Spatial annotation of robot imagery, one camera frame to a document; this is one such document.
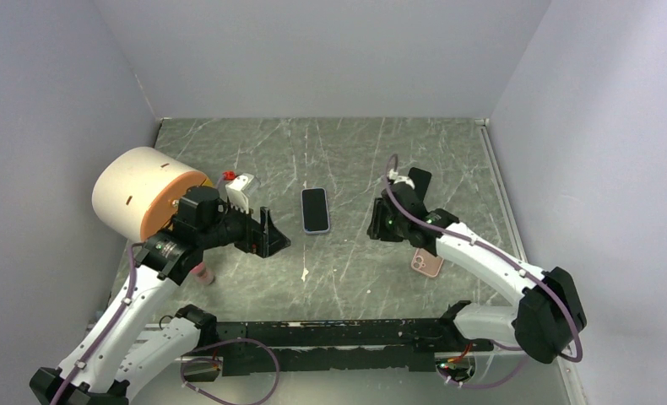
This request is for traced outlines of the pink capped small bottle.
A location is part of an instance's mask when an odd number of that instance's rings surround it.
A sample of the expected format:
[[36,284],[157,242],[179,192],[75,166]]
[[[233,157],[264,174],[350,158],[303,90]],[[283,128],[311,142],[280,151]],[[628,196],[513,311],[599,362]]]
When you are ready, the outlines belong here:
[[206,266],[204,262],[200,262],[190,271],[190,273],[198,282],[203,285],[210,285],[215,280],[214,273]]

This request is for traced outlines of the beige and orange cylinder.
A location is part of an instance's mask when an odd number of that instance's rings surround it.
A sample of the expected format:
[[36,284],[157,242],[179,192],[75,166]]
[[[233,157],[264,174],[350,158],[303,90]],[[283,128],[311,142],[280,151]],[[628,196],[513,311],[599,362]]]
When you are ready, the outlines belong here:
[[202,171],[154,148],[138,147],[104,169],[91,203],[100,221],[126,239],[142,242],[167,226],[189,188],[212,185]]

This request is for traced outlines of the pink phone case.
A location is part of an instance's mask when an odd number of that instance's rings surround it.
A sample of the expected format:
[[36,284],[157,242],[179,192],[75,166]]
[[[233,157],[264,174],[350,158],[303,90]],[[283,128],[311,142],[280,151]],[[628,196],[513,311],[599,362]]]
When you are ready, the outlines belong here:
[[425,249],[416,249],[410,268],[428,278],[436,278],[442,269],[443,263],[444,260],[441,257],[432,255]]

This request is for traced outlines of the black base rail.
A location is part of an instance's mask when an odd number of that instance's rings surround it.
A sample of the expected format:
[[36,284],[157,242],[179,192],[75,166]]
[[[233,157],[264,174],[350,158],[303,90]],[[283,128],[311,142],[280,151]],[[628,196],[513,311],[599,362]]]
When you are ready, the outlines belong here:
[[446,359],[463,361],[492,349],[489,341],[468,340],[451,321],[437,318],[228,321],[185,355],[215,358],[225,376],[241,376],[276,370],[432,372]]

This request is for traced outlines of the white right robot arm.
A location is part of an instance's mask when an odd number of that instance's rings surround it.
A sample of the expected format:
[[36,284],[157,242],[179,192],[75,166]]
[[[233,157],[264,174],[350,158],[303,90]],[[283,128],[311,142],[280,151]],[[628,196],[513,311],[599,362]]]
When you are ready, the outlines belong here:
[[444,209],[429,211],[406,177],[385,180],[374,201],[367,234],[372,240],[407,242],[469,271],[508,306],[463,304],[439,331],[442,344],[459,350],[485,339],[549,364],[583,359],[581,331],[587,317],[572,275],[544,270],[506,253]]

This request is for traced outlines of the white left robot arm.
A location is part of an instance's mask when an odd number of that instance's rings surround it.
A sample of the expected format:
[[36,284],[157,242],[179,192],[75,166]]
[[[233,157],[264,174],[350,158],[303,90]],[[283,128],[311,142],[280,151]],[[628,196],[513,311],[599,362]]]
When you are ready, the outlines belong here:
[[41,404],[129,404],[176,358],[207,354],[219,344],[217,319],[195,305],[146,343],[135,342],[148,319],[203,261],[203,253],[233,245],[261,258],[290,246],[266,207],[248,209],[222,200],[210,186],[180,197],[168,227],[129,251],[125,285],[76,349],[55,369],[41,367],[30,389]]

